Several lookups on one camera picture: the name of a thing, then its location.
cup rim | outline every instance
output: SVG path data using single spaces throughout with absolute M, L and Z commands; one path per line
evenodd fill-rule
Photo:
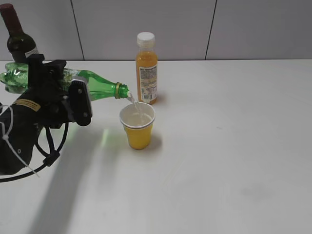
M 126 123 L 121 119 L 121 112 L 122 112 L 125 108 L 127 108 L 128 106 L 134 105 L 133 103 L 130 103 L 130 104 L 126 105 L 124 108 L 122 108 L 121 111 L 119 112 L 119 120 L 120 120 L 120 122 L 122 123 L 123 126 L 126 126 L 127 128 L 130 128 L 130 129 L 142 129 L 142 128 L 148 127 L 149 125 L 151 125 L 151 124 L 154 122 L 155 116 L 156 116 L 156 115 L 155 115 L 155 109 L 154 109 L 154 107 L 151 106 L 151 105 L 148 104 L 148 103 L 145 103 L 145 102 L 139 102 L 139 103 L 142 103 L 142 104 L 144 104 L 144 105 L 150 106 L 150 107 L 152 108 L 153 112 L 154 112 L 154 117 L 151 119 L 151 121 L 149 121 L 147 124 L 144 124 L 144 125 L 142 125 L 142 126 L 131 126 L 131 125 L 129 125 L 129 124 L 126 124 Z

yellow paper cup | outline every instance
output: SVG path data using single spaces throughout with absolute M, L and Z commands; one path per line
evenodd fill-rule
M 144 102 L 137 104 L 145 115 L 143 123 L 140 123 L 140 117 L 134 104 L 129 104 L 120 112 L 120 122 L 125 129 L 129 145 L 136 150 L 144 149 L 151 142 L 152 127 L 155 120 L 154 108 Z

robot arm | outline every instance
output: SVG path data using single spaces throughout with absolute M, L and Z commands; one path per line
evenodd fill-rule
M 51 166 L 59 157 L 60 147 L 55 150 L 50 128 L 60 128 L 68 123 L 76 122 L 86 126 L 91 122 L 92 107 L 88 95 L 88 84 L 83 78 L 72 81 L 68 91 L 62 88 L 63 69 L 66 65 L 64 60 L 55 60 L 43 64 L 43 55 L 32 55 L 28 58 L 28 89 L 0 115 L 0 175 L 12 175 L 25 167 L 9 144 L 3 138 L 3 132 L 7 133 L 11 121 L 13 127 L 8 134 L 8 140 L 15 152 L 28 165 L 31 161 L 34 145 L 46 157 L 43 166 Z M 47 131 L 50 154 L 44 152 L 38 146 L 38 137 L 41 130 Z

orange juice bottle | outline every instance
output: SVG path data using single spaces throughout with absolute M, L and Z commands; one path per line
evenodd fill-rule
M 157 61 L 154 52 L 155 36 L 142 32 L 137 36 L 139 53 L 136 56 L 137 99 L 154 104 L 157 99 Z

white bottle cap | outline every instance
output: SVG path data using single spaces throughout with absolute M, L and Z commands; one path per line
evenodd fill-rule
M 136 43 L 141 48 L 152 48 L 155 45 L 155 35 L 150 32 L 139 33 Z

